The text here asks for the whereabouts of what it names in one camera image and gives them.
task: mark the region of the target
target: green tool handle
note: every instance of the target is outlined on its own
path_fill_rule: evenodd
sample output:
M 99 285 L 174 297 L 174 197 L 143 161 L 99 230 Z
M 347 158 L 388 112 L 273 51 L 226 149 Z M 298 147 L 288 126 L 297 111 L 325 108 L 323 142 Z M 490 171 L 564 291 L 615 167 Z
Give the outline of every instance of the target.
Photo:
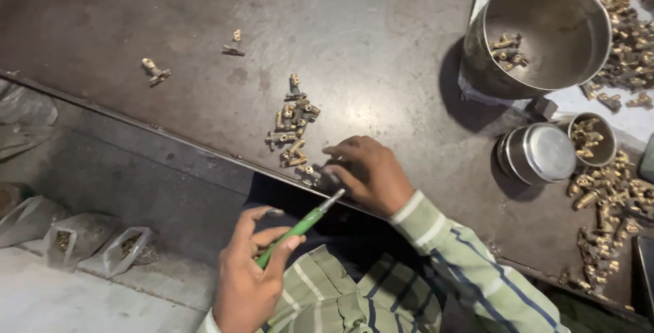
M 286 232 L 282 238 L 277 240 L 276 243 L 270 245 L 268 249 L 266 250 L 265 253 L 263 253 L 261 256 L 255 260 L 256 264 L 261 267 L 261 269 L 266 269 L 266 266 L 268 265 L 268 262 L 270 261 L 270 256 L 273 254 L 273 250 L 277 245 L 282 243 L 285 239 L 291 237 L 291 236 L 302 236 L 305 234 L 309 228 L 313 227 L 313 225 L 319 221 L 323 215 L 324 215 L 324 210 L 321 209 L 320 207 L 314 208 L 311 212 L 309 212 L 307 215 L 302 218 L 298 222 L 298 224 L 295 225 L 295 227 L 291 228 L 288 232 Z

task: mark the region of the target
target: steel table surface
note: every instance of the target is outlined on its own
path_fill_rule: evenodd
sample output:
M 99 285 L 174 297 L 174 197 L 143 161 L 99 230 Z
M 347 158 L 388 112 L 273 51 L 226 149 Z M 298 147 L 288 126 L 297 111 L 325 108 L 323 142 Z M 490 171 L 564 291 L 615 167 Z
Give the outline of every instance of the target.
M 18 81 L 174 135 L 286 181 L 264 144 L 289 76 L 322 113 L 303 152 L 369 135 L 413 184 L 500 256 L 547 278 L 580 265 L 564 186 L 508 184 L 492 161 L 504 108 L 462 102 L 456 83 L 473 0 L 0 0 L 0 68 Z M 221 53 L 242 30 L 244 57 Z M 151 58 L 172 69 L 149 87 Z M 628 303 L 630 276 L 612 297 Z

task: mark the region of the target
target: striped shirt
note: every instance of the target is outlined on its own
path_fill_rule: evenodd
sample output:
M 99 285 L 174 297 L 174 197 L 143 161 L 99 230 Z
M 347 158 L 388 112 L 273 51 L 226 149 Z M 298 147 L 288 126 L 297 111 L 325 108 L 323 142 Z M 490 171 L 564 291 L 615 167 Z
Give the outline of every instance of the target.
M 425 256 L 424 273 L 384 255 L 355 283 L 320 246 L 286 270 L 275 314 L 258 332 L 438 332 L 448 292 L 489 332 L 569 332 L 554 304 L 422 192 L 388 221 Z M 211 311 L 198 333 L 220 333 Z

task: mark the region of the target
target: person's right hand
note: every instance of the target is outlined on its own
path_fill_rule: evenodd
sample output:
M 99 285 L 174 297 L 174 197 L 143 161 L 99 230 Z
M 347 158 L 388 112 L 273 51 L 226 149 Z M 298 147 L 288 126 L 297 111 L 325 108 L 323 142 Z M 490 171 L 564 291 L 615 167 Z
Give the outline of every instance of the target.
M 415 192 L 393 151 L 369 136 L 350 137 L 324 148 L 323 153 L 352 162 L 359 178 L 340 165 L 326 165 L 323 173 L 338 176 L 354 200 L 380 216 L 388 218 L 397 213 Z

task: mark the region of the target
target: steel bowl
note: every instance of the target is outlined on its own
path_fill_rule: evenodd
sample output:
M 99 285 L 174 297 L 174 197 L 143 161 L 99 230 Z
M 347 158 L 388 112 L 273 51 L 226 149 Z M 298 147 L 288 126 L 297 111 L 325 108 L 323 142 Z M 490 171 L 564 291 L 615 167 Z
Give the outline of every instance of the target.
M 552 122 L 553 125 L 556 125 L 558 128 L 563 130 L 568 137 L 572 136 L 573 132 L 573 126 L 576 123 L 579 123 L 581 121 L 589 120 L 591 118 L 597 118 L 600 120 L 598 123 L 595 123 L 593 126 L 593 131 L 596 131 L 599 133 L 601 136 L 604 137 L 602 141 L 599 142 L 597 146 L 594 146 L 591 148 L 591 151 L 593 152 L 593 157 L 591 158 L 583 158 L 577 155 L 577 165 L 579 166 L 587 166 L 590 165 L 592 167 L 603 167 L 610 162 L 613 161 L 613 159 L 616 158 L 616 152 L 617 152 L 617 139 L 616 139 L 616 134 L 613 131 L 613 128 L 607 122 L 607 120 L 603 119 L 600 115 L 591 113 L 591 112 L 585 112 L 585 113 L 580 113 L 575 116 L 570 116 L 566 117 L 560 121 L 555 121 Z
M 523 38 L 526 67 L 505 71 L 489 43 L 503 33 Z M 606 62 L 611 22 L 598 0 L 489 0 L 464 42 L 464 74 L 480 92 L 530 99 L 582 84 Z
M 500 139 L 497 154 L 504 173 L 532 186 L 568 179 L 577 159 L 570 138 L 548 123 L 511 131 Z

